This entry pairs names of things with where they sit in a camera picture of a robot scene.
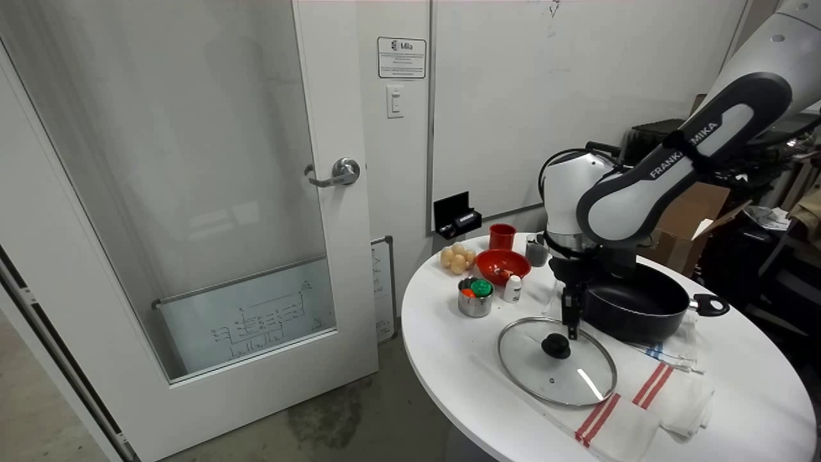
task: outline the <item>concrete floor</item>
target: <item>concrete floor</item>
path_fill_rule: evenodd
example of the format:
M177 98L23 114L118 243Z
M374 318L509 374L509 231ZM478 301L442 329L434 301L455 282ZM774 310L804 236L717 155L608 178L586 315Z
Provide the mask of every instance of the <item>concrete floor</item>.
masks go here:
M821 415L818 368L798 368ZM0 460L101 462L27 345L0 315ZM404 342L379 345L379 373L286 413L193 447L166 462L490 462L432 404Z
M166 462L490 462L432 404L404 342L379 345L379 373L261 419Z

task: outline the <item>pan handle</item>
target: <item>pan handle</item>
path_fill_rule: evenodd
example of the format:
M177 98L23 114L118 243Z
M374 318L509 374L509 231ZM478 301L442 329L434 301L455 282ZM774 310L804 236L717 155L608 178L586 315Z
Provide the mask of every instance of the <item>pan handle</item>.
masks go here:
M719 295L712 295L712 292L696 292L694 301L696 301L696 310L701 315L713 318L713 315L724 315L728 310L728 302Z

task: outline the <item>frosted glass panel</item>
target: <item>frosted glass panel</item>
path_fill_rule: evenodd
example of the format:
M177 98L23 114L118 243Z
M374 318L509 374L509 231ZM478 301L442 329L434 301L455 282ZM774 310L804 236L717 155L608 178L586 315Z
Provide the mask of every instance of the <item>frosted glass panel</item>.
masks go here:
M7 0L0 12L170 378L334 329L287 0ZM186 351L215 318L279 314L255 297L304 282L311 324L211 360Z
M197 373L334 324L323 261L301 264L156 305L186 373Z

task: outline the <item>red object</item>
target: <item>red object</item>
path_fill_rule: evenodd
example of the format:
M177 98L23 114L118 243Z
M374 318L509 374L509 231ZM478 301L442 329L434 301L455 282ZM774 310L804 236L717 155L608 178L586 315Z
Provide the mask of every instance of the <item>red object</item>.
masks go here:
M531 272L528 259L509 250L482 252L473 264L492 286L505 286L510 275L526 277Z
M490 227L490 250L513 250L515 228L509 223Z
M649 374L649 381L642 386L642 390L635 399L635 406L640 409L649 409L653 400L659 396L659 390L664 387L664 383L669 381L673 368L659 361L659 368Z
M591 447L591 442L596 438L596 433L601 431L601 427L605 427L605 422L611 419L617 404L618 404L618 392L608 396L605 404L601 404L588 419L586 424L576 431L576 438L586 447Z

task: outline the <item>cardboard box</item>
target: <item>cardboard box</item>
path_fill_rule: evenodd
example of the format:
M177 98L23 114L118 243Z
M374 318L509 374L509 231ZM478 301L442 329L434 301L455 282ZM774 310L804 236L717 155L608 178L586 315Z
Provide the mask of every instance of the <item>cardboard box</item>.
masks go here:
M642 255L682 275L694 275L712 231L733 220L747 207L745 202L719 215L727 198L728 187L696 183L669 202Z

